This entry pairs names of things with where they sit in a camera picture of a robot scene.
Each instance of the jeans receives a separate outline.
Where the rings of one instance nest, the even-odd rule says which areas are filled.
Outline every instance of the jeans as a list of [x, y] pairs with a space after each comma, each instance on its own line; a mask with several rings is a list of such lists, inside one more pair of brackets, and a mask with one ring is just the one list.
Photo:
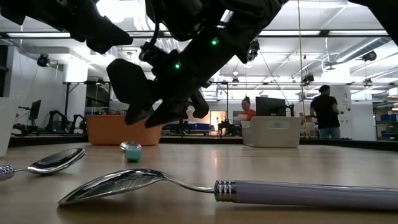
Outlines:
[[319, 139], [339, 139], [340, 138], [340, 128], [322, 128], [319, 129]]

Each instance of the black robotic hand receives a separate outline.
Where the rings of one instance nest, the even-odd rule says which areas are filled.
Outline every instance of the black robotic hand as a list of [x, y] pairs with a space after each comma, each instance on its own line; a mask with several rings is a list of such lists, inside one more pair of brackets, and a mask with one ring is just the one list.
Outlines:
[[31, 17], [55, 29], [69, 32], [71, 38], [84, 42], [98, 53], [107, 52], [112, 46], [132, 44], [132, 38], [102, 17], [97, 8], [98, 0], [0, 0], [1, 15], [16, 24], [23, 25]]
[[[115, 45], [132, 43], [129, 34], [101, 17], [98, 0], [0, 0], [1, 15], [22, 25], [26, 16], [42, 21], [105, 53]], [[107, 68], [117, 98], [129, 104], [126, 123], [146, 119], [146, 126], [187, 119], [188, 106], [194, 116], [204, 117], [208, 105], [199, 89], [234, 55], [247, 63], [259, 50], [253, 40], [267, 27], [288, 0], [146, 0], [147, 14], [157, 24], [156, 35], [142, 46], [140, 59], [153, 66], [155, 80], [147, 80], [138, 65], [116, 59]], [[350, 0], [367, 6], [398, 43], [394, 10], [396, 1]], [[225, 10], [233, 14], [222, 27]], [[182, 51], [164, 52], [154, 45], [163, 23], [178, 41], [192, 40]], [[152, 105], [162, 100], [153, 110]]]

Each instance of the table surface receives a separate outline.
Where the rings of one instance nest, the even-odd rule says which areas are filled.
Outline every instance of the table surface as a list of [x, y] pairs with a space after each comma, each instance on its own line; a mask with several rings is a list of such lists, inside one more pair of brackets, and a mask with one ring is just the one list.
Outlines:
[[129, 168], [158, 169], [193, 185], [217, 179], [265, 180], [398, 188], [398, 153], [330, 146], [256, 149], [241, 145], [162, 144], [127, 163], [118, 147], [64, 144], [11, 148], [0, 164], [26, 167], [71, 147], [86, 156], [55, 175], [25, 172], [0, 183], [0, 223], [397, 223], [394, 212], [272, 207], [216, 202], [168, 182], [81, 204], [57, 202], [85, 182]]

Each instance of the metal handle band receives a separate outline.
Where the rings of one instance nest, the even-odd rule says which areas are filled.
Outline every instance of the metal handle band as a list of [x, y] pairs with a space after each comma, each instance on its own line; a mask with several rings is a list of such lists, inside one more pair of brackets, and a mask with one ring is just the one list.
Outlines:
[[217, 180], [214, 185], [217, 202], [236, 202], [236, 184], [234, 180]]
[[15, 169], [10, 165], [0, 166], [0, 181], [11, 179], [15, 174]]

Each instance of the white spoon handle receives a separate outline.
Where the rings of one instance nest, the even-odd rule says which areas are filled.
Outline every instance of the white spoon handle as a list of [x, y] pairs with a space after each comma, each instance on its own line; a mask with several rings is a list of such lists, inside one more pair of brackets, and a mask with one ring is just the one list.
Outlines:
[[14, 176], [15, 172], [15, 168], [10, 165], [0, 166], [0, 181], [11, 179]]
[[224, 202], [398, 210], [398, 189], [221, 180], [215, 190]]

